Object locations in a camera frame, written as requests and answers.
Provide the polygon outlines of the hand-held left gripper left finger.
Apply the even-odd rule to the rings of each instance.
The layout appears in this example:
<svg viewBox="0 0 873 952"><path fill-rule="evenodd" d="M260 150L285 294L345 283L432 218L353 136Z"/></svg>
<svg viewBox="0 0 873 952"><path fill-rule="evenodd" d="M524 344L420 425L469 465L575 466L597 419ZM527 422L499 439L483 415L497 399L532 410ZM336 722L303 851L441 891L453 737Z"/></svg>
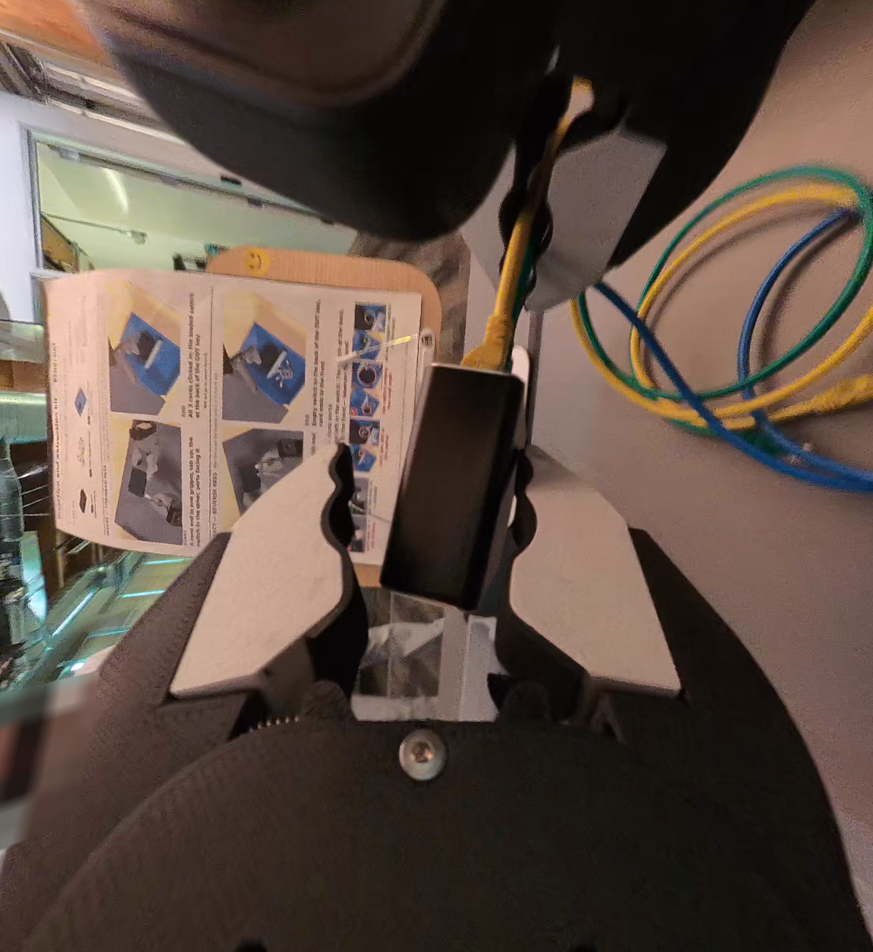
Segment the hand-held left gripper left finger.
<svg viewBox="0 0 873 952"><path fill-rule="evenodd" d="M173 699L244 694L267 716L320 704L351 715L369 645L348 552L352 470L345 446L324 446L234 523L172 676Z"/></svg>

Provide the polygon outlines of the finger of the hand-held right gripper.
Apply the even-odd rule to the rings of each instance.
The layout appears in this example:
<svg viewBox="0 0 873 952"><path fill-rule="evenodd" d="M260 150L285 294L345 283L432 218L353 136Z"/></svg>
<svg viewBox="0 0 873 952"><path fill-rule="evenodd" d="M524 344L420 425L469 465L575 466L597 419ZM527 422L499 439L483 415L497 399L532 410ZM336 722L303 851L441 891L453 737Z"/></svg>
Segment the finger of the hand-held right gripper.
<svg viewBox="0 0 873 952"><path fill-rule="evenodd" d="M549 182L551 240L537 260L529 311L566 303L605 275L666 151L621 126L560 153Z"/></svg>
<svg viewBox="0 0 873 952"><path fill-rule="evenodd" d="M505 260L506 240L500 230L500 209L514 184L515 161L505 160L490 190L469 218L469 251L497 291Z"/></svg>

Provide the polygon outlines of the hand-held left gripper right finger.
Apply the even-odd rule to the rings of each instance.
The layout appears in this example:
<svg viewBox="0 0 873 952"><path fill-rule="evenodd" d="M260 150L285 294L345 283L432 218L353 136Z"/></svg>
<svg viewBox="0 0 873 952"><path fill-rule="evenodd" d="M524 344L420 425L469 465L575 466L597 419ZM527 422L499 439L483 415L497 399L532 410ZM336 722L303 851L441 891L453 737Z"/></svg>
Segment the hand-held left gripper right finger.
<svg viewBox="0 0 873 952"><path fill-rule="evenodd" d="M514 554L494 647L505 673L572 721L603 692L677 698L682 682L625 519L535 446L515 479Z"/></svg>

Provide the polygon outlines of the black network switch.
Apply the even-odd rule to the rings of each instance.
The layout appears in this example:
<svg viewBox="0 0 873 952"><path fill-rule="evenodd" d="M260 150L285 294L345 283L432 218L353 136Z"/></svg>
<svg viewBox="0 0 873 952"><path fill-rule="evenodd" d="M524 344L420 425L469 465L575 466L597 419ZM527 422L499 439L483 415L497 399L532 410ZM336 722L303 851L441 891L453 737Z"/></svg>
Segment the black network switch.
<svg viewBox="0 0 873 952"><path fill-rule="evenodd" d="M476 609L512 499L522 390L511 373L427 368L381 568L384 588Z"/></svg>

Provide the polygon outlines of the printed instruction sheet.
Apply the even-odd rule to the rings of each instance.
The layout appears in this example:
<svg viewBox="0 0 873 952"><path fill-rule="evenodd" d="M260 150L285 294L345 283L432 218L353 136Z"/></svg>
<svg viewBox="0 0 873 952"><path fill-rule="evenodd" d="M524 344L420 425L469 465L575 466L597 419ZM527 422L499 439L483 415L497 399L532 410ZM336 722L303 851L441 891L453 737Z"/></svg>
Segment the printed instruction sheet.
<svg viewBox="0 0 873 952"><path fill-rule="evenodd" d="M349 550L382 565L422 370L420 293L125 269L44 296L60 531L194 554L340 445Z"/></svg>

